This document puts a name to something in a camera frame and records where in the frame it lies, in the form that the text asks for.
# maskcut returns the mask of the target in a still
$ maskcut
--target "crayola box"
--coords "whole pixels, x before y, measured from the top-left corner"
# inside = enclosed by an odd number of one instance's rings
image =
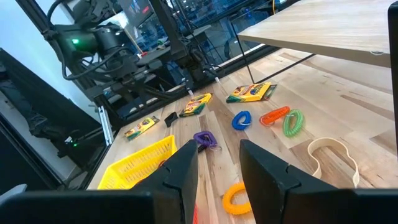
[[[128,140],[133,140],[136,137],[138,137],[140,134],[148,130],[150,127],[158,123],[160,120],[157,119],[155,116],[151,118],[145,118],[143,121],[141,121],[137,126],[133,127],[130,129],[128,132],[124,133],[125,137],[127,137]]]
[[[192,98],[185,106],[185,109],[183,109],[181,111],[180,118],[195,115],[195,114],[200,114],[200,112],[204,109],[206,104],[209,102],[210,98],[211,98],[210,93],[206,93],[204,95],[200,95],[200,96],[196,96],[196,97]]]
[[[227,103],[250,102],[262,100],[271,83],[261,83],[246,86],[238,86],[226,99]]]

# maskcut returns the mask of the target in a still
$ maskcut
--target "wooden tabletop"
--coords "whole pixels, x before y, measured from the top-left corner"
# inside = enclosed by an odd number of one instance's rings
[[[387,12],[396,0],[301,0],[239,33],[276,47],[390,67]]]
[[[254,80],[260,80],[294,63],[309,53],[282,49],[250,65]],[[228,93],[239,85],[251,84],[246,68],[221,79]],[[137,139],[128,141],[124,133],[135,121],[123,127],[95,174],[89,189],[96,189],[107,166],[146,146],[174,134],[180,148],[199,131],[211,131],[219,144],[218,151],[198,155],[197,206],[199,223],[255,223],[252,213],[230,215],[222,207],[224,193],[242,181],[239,142],[249,139],[299,169],[312,174],[314,161],[307,146],[316,138],[335,138],[344,143],[359,167],[361,188],[398,187],[398,161],[392,103],[391,70],[357,62],[316,55],[271,80],[278,86],[269,101],[225,103],[226,93],[216,83],[195,92],[212,93],[213,97],[198,116],[179,118],[167,128],[163,120],[179,112],[189,96],[177,100],[148,116],[161,122]],[[282,132],[282,120],[264,127],[258,120],[271,110],[290,106],[300,109],[305,126],[294,138]],[[252,115],[252,125],[244,131],[232,128],[231,120],[242,110]],[[354,170],[345,152],[322,148],[313,154],[321,164],[322,180],[336,187],[353,187]],[[234,203],[247,202],[240,194]]]

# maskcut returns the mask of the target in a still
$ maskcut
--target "blue coil keychain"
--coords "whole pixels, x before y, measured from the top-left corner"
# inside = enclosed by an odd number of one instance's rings
[[[244,117],[244,121],[239,123],[239,120]],[[244,130],[251,124],[251,115],[248,111],[239,112],[232,120],[232,127],[236,130]]]

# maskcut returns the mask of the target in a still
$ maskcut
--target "red item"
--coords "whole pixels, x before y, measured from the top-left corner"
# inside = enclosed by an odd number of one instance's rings
[[[282,108],[271,111],[271,112],[264,114],[260,117],[260,123],[264,126],[269,126],[272,124],[272,122],[287,115],[289,113],[289,111],[290,111],[290,108],[288,106],[284,106]]]

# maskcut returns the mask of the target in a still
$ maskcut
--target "orange coil keychain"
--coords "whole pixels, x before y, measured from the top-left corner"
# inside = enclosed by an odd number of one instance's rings
[[[273,122],[278,120],[279,118],[287,115],[290,111],[288,106],[284,106],[282,108],[273,110],[269,113],[266,113],[260,117],[260,123],[264,126],[270,126]]]
[[[251,211],[250,202],[246,202],[243,205],[233,205],[231,203],[232,196],[240,190],[245,190],[243,182],[232,185],[223,197],[224,209],[233,215],[242,215]]]

